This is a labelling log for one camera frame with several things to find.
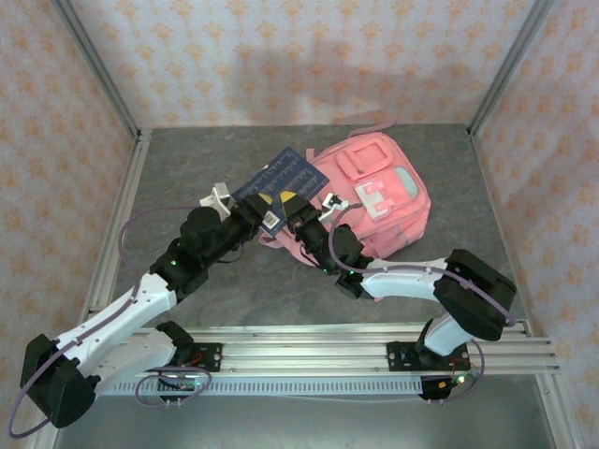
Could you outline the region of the dark blue QR code book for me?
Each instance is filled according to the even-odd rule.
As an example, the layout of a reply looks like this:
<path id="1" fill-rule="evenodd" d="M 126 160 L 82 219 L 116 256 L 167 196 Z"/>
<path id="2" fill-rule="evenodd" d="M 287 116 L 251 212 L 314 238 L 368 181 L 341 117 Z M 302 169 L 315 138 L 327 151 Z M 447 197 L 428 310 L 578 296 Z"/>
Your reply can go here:
<path id="1" fill-rule="evenodd" d="M 254 194 L 270 196 L 273 203 L 263 220 L 262 229 L 270 237 L 275 237 L 286 227 L 280 193 L 291 191 L 311 200 L 328 183 L 329 179 L 321 171 L 291 147 L 286 147 L 252 179 L 237 189 L 232 197 L 241 201 Z"/>

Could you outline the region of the pink backpack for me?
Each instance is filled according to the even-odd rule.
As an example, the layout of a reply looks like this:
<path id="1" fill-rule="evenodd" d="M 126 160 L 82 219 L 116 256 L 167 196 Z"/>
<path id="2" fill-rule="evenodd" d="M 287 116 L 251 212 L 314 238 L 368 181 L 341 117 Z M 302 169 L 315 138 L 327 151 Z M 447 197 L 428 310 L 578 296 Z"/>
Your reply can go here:
<path id="1" fill-rule="evenodd" d="M 339 221 L 364 245 L 365 255 L 387 258 L 422 238 L 431 209 L 427 188 L 399 144 L 380 127 L 353 131 L 307 161 L 329 182 L 311 199 L 320 209 L 334 194 L 358 204 Z"/>

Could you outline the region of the small circuit board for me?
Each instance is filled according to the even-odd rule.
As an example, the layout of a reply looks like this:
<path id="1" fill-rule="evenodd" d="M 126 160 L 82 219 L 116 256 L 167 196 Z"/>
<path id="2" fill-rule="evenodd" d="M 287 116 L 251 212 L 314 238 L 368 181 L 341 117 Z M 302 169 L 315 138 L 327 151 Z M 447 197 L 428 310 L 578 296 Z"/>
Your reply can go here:
<path id="1" fill-rule="evenodd" d="M 188 376 L 161 376 L 157 382 L 162 391 L 196 392 L 204 386 L 205 379 Z"/>
<path id="2" fill-rule="evenodd" d="M 454 387 L 470 381 L 475 383 L 478 380 L 478 377 L 478 372 L 467 372 L 459 375 L 441 377 L 439 380 L 434 381 L 433 384 L 441 390 L 452 390 Z"/>

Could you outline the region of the grey metal panel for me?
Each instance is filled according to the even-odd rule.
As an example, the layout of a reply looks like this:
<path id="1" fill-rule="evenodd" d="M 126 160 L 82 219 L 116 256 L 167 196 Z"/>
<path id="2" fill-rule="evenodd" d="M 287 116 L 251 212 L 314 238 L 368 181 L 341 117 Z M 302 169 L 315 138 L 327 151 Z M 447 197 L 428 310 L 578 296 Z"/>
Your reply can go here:
<path id="1" fill-rule="evenodd" d="M 533 401 L 198 398 L 148 410 L 103 398 L 53 449 L 556 449 Z"/>

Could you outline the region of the aluminium side rail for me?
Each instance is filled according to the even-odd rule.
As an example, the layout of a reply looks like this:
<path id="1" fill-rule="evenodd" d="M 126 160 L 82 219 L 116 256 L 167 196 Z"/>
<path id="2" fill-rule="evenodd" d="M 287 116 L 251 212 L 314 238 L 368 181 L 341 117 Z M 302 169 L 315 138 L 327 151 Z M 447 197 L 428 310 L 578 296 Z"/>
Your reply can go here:
<path id="1" fill-rule="evenodd" d="M 104 234 L 95 269 L 85 296 L 77 324 L 105 309 L 112 301 L 114 286 L 120 269 L 118 236 L 130 217 L 145 159 L 150 147 L 153 129 L 142 128 L 134 139 L 128 162 L 124 168 L 108 228 Z"/>

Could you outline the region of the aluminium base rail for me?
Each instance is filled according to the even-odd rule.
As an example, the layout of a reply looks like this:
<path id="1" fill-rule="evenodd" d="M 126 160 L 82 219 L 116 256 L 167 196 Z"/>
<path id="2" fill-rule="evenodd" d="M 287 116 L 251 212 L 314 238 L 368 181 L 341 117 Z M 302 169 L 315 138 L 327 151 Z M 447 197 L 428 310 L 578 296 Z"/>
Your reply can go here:
<path id="1" fill-rule="evenodd" d="M 387 344 L 414 341 L 422 324 L 342 324 L 311 326 L 204 326 L 187 332 L 199 342 L 223 345 L 220 375 L 382 376 L 389 373 Z M 526 324 L 505 330 L 498 341 L 482 341 L 483 354 L 467 351 L 488 375 L 561 371 L 549 338 L 526 334 Z"/>

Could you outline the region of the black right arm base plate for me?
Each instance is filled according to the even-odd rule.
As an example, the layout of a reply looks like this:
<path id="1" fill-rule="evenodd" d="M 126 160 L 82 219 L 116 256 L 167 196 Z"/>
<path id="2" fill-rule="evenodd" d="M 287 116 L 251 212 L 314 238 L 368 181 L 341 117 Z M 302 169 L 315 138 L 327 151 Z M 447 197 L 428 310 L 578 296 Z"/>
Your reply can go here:
<path id="1" fill-rule="evenodd" d="M 412 372 L 423 370 L 413 341 L 391 341 L 386 344 L 389 371 Z"/>

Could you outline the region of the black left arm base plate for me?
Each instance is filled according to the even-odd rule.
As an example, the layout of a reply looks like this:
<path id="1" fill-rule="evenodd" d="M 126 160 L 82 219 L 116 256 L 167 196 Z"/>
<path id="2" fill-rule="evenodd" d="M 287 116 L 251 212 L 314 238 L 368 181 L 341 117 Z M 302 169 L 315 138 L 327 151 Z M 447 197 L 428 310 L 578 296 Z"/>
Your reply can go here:
<path id="1" fill-rule="evenodd" d="M 202 368 L 219 372 L 222 362 L 223 344 L 217 342 L 194 342 L 189 355 L 183 357 L 182 367 Z"/>

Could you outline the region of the slanted aluminium frame post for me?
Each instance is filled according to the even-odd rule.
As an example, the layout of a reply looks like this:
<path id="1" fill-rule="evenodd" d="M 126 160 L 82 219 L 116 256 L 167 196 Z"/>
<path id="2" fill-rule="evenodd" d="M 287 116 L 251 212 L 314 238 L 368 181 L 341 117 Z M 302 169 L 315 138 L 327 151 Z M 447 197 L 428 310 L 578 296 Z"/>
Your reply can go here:
<path id="1" fill-rule="evenodd" d="M 140 130 L 133 114 L 124 101 L 116 83 L 104 63 L 96 45 L 87 32 L 71 0 L 50 0 L 51 5 L 71 34 L 81 56 L 95 76 L 99 86 L 109 100 L 125 132 L 134 140 L 139 138 Z"/>
<path id="2" fill-rule="evenodd" d="M 481 132 L 502 95 L 509 81 L 523 61 L 529 48 L 532 46 L 537 34 L 546 22 L 557 0 L 534 0 L 523 24 L 520 26 L 515 39 L 496 72 L 489 88 L 476 109 L 473 119 L 467 126 L 467 133 L 471 140 Z"/>

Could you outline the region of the short aluminium frame post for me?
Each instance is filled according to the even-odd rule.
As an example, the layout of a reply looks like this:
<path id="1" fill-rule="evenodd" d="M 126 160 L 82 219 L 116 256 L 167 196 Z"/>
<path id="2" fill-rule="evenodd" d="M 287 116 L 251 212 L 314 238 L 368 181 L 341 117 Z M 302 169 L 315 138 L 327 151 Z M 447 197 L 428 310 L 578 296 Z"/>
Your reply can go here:
<path id="1" fill-rule="evenodd" d="M 556 449 L 585 449 L 563 376 L 537 374 L 535 378 Z"/>
<path id="2" fill-rule="evenodd" d="M 52 425 L 45 426 L 29 438 L 26 449 L 53 449 L 59 432 Z"/>

